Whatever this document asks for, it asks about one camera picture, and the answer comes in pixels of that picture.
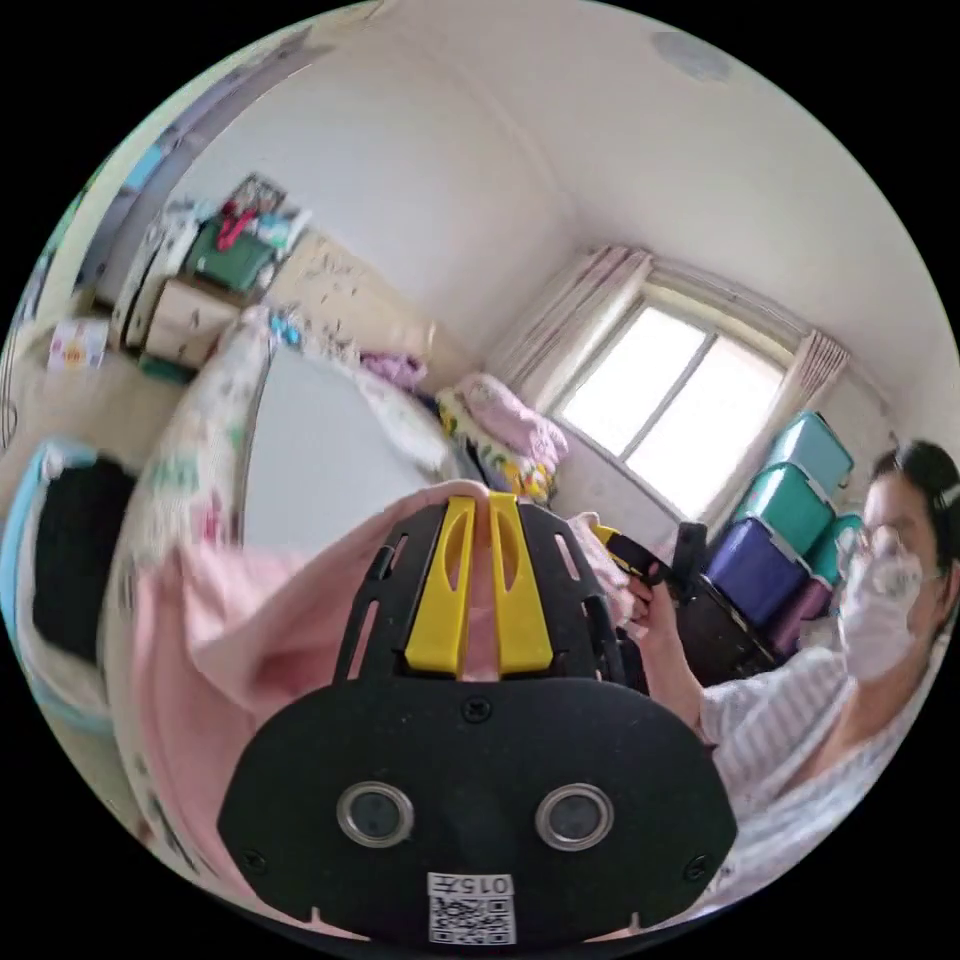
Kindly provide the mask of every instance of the pink cloth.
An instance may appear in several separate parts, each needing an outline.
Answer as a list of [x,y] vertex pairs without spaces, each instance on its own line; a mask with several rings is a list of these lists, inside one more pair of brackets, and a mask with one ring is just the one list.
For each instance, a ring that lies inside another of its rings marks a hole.
[[401,390],[412,390],[427,375],[425,364],[400,353],[363,353],[360,363]]
[[[407,497],[309,561],[199,543],[141,572],[132,682],[145,759],[181,839],[241,898],[254,895],[216,819],[243,750],[277,711],[330,683],[354,594],[394,524],[451,496],[477,502],[464,679],[495,680],[488,491],[479,484],[451,481]],[[590,520],[575,518],[571,528],[619,622],[630,611],[626,577]],[[310,926],[349,936],[320,918]]]
[[456,392],[487,433],[551,472],[556,472],[557,465],[570,452],[563,431],[525,406],[496,377],[470,373],[457,385]]

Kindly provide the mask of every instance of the window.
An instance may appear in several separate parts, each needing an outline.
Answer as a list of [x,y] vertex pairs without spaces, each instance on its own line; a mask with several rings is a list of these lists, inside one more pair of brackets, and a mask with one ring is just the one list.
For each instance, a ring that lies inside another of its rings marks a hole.
[[783,376],[719,328],[647,303],[554,412],[695,518],[760,431]]

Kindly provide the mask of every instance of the hand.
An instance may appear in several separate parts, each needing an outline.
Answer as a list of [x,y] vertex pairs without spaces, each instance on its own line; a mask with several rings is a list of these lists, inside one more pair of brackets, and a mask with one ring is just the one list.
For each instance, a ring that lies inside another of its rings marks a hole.
[[[656,564],[650,573],[657,572]],[[642,650],[660,642],[679,643],[677,611],[667,585],[662,581],[650,587],[636,577],[630,578],[633,594],[633,613],[627,625],[627,633]]]

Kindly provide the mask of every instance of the woman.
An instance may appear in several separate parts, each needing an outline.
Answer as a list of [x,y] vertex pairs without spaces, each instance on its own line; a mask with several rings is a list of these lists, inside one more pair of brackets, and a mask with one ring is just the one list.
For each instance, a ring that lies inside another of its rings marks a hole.
[[884,455],[863,519],[840,551],[841,652],[806,650],[747,680],[701,687],[666,589],[631,586],[650,696],[716,747],[740,828],[703,897],[671,924],[749,896],[817,846],[876,782],[926,698],[960,598],[956,464],[923,441]]

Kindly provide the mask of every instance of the sheer curtain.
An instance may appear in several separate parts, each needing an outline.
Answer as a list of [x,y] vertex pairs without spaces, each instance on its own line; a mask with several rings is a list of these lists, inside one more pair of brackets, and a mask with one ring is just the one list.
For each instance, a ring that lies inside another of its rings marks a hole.
[[819,330],[803,340],[773,398],[763,429],[747,448],[737,469],[697,518],[707,525],[711,539],[736,510],[780,431],[797,414],[816,410],[826,400],[849,361],[850,354]]
[[629,247],[578,257],[504,337],[487,370],[528,406],[549,407],[637,301],[652,266],[650,254]]

